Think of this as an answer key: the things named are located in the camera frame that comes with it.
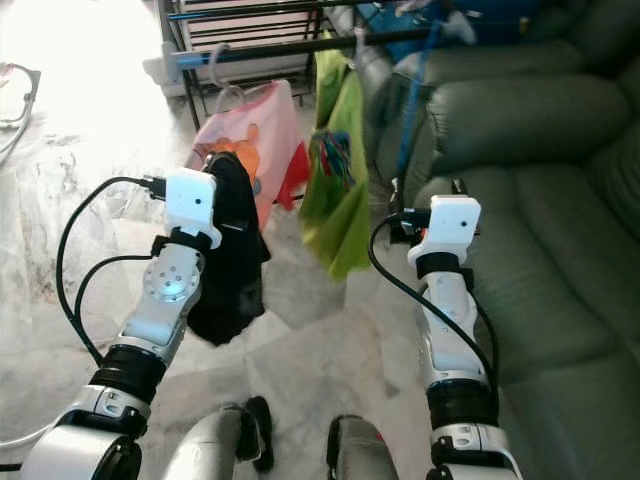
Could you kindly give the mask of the black garment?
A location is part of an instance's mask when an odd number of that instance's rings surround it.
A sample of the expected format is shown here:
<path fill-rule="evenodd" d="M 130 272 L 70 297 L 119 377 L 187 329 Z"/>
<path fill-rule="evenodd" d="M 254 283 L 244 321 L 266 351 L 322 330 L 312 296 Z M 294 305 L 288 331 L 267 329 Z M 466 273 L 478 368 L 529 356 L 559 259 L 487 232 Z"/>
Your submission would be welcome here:
<path fill-rule="evenodd" d="M 253 180 L 232 152 L 206 156 L 205 172 L 215 179 L 212 224 L 221 242 L 204 253 L 201 292 L 187 326 L 212 346 L 224 346 L 266 312 L 262 265 L 270 251 L 262 237 Z"/>

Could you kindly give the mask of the pink plastic hanger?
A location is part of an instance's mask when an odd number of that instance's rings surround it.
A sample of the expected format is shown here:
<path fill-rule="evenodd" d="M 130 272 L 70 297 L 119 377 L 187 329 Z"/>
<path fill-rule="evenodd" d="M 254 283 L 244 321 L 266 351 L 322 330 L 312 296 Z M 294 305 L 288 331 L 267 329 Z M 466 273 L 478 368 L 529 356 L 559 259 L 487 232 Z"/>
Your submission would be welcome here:
<path fill-rule="evenodd" d="M 227 44 L 227 42 L 216 44 L 214 49 L 210 51 L 209 63 L 207 63 L 210 69 L 210 77 L 212 81 L 214 81 L 215 86 L 219 88 L 218 96 L 215 97 L 214 109 L 212 109 L 212 113 L 214 114 L 224 113 L 230 106 L 228 99 L 232 99 L 232 97 L 236 97 L 241 104 L 244 102 L 244 91 L 242 88 L 230 82 L 229 79 L 224 78 L 223 74 L 220 73 L 221 55 L 229 50 L 230 45 Z"/>

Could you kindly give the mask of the green garment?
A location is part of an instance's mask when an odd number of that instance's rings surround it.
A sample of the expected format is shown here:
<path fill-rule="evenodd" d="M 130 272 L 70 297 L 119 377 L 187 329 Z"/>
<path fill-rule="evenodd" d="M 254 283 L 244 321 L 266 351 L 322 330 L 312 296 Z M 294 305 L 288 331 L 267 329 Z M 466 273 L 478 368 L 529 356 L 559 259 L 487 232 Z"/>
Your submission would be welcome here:
<path fill-rule="evenodd" d="M 365 156 L 364 88 L 346 56 L 317 52 L 310 178 L 300 210 L 303 243 L 335 282 L 370 266 L 369 168 Z"/>

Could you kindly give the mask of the green leather sofa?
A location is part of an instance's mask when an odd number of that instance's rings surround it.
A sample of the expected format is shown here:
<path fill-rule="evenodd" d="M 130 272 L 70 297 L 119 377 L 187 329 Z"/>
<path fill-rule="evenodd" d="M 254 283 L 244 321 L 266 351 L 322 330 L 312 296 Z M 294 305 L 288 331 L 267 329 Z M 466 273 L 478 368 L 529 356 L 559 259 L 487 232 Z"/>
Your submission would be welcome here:
<path fill-rule="evenodd" d="M 404 169 L 481 205 L 466 268 L 527 480 L 640 480 L 640 0 L 558 0 L 525 44 L 438 50 Z"/>

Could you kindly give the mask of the pink garment orange print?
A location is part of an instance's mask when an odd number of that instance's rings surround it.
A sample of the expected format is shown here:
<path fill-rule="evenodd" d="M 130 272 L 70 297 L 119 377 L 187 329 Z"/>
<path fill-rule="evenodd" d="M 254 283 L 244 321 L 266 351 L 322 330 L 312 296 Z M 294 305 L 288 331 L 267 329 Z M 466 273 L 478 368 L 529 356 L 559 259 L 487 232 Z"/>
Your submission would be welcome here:
<path fill-rule="evenodd" d="M 275 79 L 252 88 L 243 104 L 212 114 L 198 129 L 186 165 L 200 169 L 207 155 L 223 151 L 250 174 L 260 227 L 275 204 L 296 209 L 294 195 L 306 186 L 310 164 L 291 83 Z"/>

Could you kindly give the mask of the blue garment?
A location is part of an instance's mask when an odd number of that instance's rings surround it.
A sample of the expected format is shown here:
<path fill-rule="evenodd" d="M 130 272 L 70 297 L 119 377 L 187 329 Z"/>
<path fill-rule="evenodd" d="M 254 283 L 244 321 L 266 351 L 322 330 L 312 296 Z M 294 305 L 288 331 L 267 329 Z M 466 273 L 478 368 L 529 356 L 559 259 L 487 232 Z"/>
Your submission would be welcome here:
<path fill-rule="evenodd" d="M 540 0 L 393 0 L 356 6 L 372 33 L 430 29 L 466 19 L 471 35 L 461 38 L 439 28 L 434 37 L 388 44 L 394 61 L 422 49 L 456 45 L 502 45 L 520 40 L 538 10 Z"/>

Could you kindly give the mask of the grey baby bouncer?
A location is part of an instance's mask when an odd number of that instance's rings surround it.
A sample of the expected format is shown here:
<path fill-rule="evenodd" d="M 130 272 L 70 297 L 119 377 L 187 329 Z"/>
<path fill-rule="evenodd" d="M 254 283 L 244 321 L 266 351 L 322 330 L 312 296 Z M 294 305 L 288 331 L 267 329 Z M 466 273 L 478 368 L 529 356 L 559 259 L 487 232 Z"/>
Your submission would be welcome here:
<path fill-rule="evenodd" d="M 44 74 L 23 65 L 3 61 L 0 65 L 1 101 L 0 114 L 0 163 L 12 156 L 33 118 L 35 102 Z"/>

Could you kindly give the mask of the silver robot right leg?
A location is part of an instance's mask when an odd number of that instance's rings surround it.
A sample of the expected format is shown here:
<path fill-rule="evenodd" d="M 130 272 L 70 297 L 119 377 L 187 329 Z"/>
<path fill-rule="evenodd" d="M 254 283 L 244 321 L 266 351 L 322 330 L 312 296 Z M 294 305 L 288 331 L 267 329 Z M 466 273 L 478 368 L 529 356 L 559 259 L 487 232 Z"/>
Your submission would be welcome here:
<path fill-rule="evenodd" d="M 328 480 L 399 480 L 380 431 L 357 415 L 330 421 L 326 436 Z"/>

